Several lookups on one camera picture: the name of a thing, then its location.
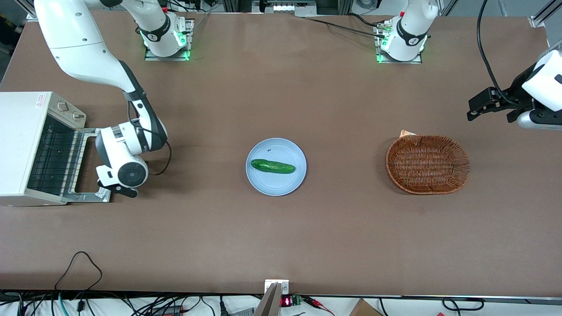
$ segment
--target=white floor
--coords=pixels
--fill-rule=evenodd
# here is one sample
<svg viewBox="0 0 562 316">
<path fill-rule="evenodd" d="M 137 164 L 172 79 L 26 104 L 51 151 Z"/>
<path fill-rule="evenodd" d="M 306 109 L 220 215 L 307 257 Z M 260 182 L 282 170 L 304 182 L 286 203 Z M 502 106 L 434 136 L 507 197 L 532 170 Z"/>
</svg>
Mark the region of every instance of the white floor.
<svg viewBox="0 0 562 316">
<path fill-rule="evenodd" d="M 219 297 L 204 296 L 206 303 L 211 305 L 214 315 L 220 315 Z M 336 316 L 348 316 L 357 303 L 357 298 L 347 297 L 316 297 L 318 301 L 332 310 Z M 190 297 L 186 299 L 183 306 L 185 309 L 191 308 L 198 300 L 198 297 Z M 131 299 L 135 308 L 149 304 L 153 299 Z M 366 301 L 383 314 L 378 299 L 366 299 Z M 76 304 L 77 300 L 64 301 L 65 308 L 69 316 L 77 316 Z M 225 296 L 224 303 L 230 314 L 241 312 L 245 309 L 256 308 L 259 300 L 252 296 Z M 479 303 L 458 302 L 461 308 L 474 308 Z M 92 299 L 90 305 L 96 316 L 130 316 L 133 311 L 123 301 L 119 299 Z M 0 306 L 0 315 L 17 316 L 18 303 L 11 303 Z M 55 316 L 64 316 L 57 301 L 54 302 Z M 443 313 L 445 316 L 457 316 L 456 312 L 451 312 L 441 305 L 439 300 L 405 300 L 405 299 L 384 299 L 384 307 L 388 316 L 437 316 Z M 26 315 L 32 313 L 33 307 L 30 305 Z M 281 308 L 280 316 L 294 316 L 300 313 L 305 316 L 330 316 L 325 311 L 312 308 L 306 304 Z M 52 316 L 51 302 L 44 301 L 37 309 L 36 316 Z M 86 308 L 82 316 L 91 316 L 92 314 Z M 184 316 L 213 316 L 211 308 L 203 303 L 199 303 L 193 310 L 184 313 Z M 513 303 L 485 303 L 484 308 L 477 312 L 462 312 L 462 316 L 560 316 L 562 315 L 562 306 L 556 305 L 537 305 L 537 304 L 513 304 Z"/>
</svg>

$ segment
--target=mounting plate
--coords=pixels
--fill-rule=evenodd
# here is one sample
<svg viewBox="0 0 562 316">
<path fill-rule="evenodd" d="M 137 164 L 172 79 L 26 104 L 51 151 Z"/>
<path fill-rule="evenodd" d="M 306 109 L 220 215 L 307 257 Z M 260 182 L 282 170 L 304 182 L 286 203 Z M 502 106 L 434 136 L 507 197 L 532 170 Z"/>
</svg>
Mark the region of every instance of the mounting plate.
<svg viewBox="0 0 562 316">
<path fill-rule="evenodd" d="M 283 295 L 289 294 L 289 280 L 267 279 L 265 280 L 264 293 L 267 292 L 272 283 L 281 283 Z"/>
</svg>

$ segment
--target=green led light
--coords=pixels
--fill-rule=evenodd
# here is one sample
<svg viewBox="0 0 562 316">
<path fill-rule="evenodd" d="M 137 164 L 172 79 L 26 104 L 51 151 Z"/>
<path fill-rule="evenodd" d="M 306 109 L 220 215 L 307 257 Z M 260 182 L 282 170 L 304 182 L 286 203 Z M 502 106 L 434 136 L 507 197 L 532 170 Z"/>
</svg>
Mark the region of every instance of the green led light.
<svg viewBox="0 0 562 316">
<path fill-rule="evenodd" d="M 174 34 L 174 37 L 176 38 L 176 41 L 178 41 L 178 45 L 184 46 L 186 35 L 184 35 L 180 32 L 174 32 L 173 34 Z"/>
</svg>

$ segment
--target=robotic arm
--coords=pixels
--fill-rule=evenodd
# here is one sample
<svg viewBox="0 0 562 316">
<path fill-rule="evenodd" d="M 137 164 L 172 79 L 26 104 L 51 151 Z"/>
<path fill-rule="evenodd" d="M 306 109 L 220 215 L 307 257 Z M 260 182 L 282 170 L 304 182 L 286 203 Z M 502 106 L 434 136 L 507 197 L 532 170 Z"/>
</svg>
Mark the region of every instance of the robotic arm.
<svg viewBox="0 0 562 316">
<path fill-rule="evenodd" d="M 518 75 L 501 94 L 489 87 L 470 99 L 469 121 L 507 109 L 509 123 L 523 128 L 562 129 L 562 55 L 547 50 L 536 64 Z"/>
<path fill-rule="evenodd" d="M 404 15 L 390 20 L 392 30 L 380 48 L 398 61 L 414 59 L 423 49 L 438 12 L 435 0 L 409 0 Z"/>
<path fill-rule="evenodd" d="M 104 163 L 96 171 L 101 187 L 136 197 L 138 192 L 134 188 L 143 184 L 148 177 L 148 167 L 137 155 L 161 149 L 167 141 L 167 131 L 131 69 L 107 49 L 88 10 L 88 6 L 96 7 L 108 2 L 111 1 L 35 0 L 35 9 L 47 46 L 65 73 L 85 82 L 118 87 L 133 105 L 138 118 L 103 128 L 96 136 L 96 149 Z M 134 0 L 112 3 L 116 2 L 124 4 Z M 153 12 L 155 3 L 156 0 L 135 4 L 135 10 L 144 7 L 146 16 L 149 17 L 143 18 L 142 13 L 135 11 L 138 14 L 135 19 L 141 29 L 148 28 L 148 25 L 152 26 L 148 29 L 152 29 L 157 25 L 156 20 L 162 21 L 164 25 L 168 23 L 169 19 L 159 6 L 159 11 L 150 13 Z M 159 38 L 153 38 L 155 40 L 151 43 L 155 44 L 153 47 L 156 50 L 165 51 L 171 45 L 164 40 L 166 27 L 159 28 L 162 32 L 142 31 L 143 36 L 150 39 L 151 34 L 162 33 Z"/>
</svg>

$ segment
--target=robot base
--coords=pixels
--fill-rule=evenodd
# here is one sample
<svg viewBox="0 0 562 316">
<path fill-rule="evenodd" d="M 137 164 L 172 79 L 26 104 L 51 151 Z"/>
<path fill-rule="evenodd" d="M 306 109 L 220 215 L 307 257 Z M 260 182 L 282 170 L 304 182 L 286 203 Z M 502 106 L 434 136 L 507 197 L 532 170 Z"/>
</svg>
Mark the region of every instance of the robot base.
<svg viewBox="0 0 562 316">
<path fill-rule="evenodd" d="M 185 20 L 185 29 L 180 29 L 180 31 L 185 31 L 187 34 L 177 33 L 176 39 L 178 40 L 178 44 L 185 46 L 180 49 L 177 53 L 168 56 L 168 57 L 158 57 L 154 55 L 148 48 L 146 48 L 146 53 L 144 54 L 144 60 L 147 61 L 188 61 L 189 55 L 191 54 L 191 43 L 193 40 L 193 28 L 194 28 L 193 19 L 186 19 Z"/>
<path fill-rule="evenodd" d="M 391 27 L 390 24 L 391 24 L 391 20 L 387 20 L 387 21 L 384 22 L 385 26 Z M 390 33 L 390 31 L 391 30 L 389 30 L 388 28 L 381 30 L 376 26 L 373 27 L 373 33 L 382 34 L 382 35 L 385 36 L 385 38 L 374 37 L 375 38 L 375 52 L 377 53 L 377 62 L 379 64 L 421 64 L 422 63 L 421 52 L 423 51 L 423 46 L 421 47 L 421 50 L 418 53 L 418 55 L 410 61 L 395 60 L 394 58 L 390 57 L 387 52 L 385 52 L 384 50 L 382 50 L 380 48 L 381 46 L 386 44 L 384 41 L 387 40 L 388 34 Z"/>
</svg>

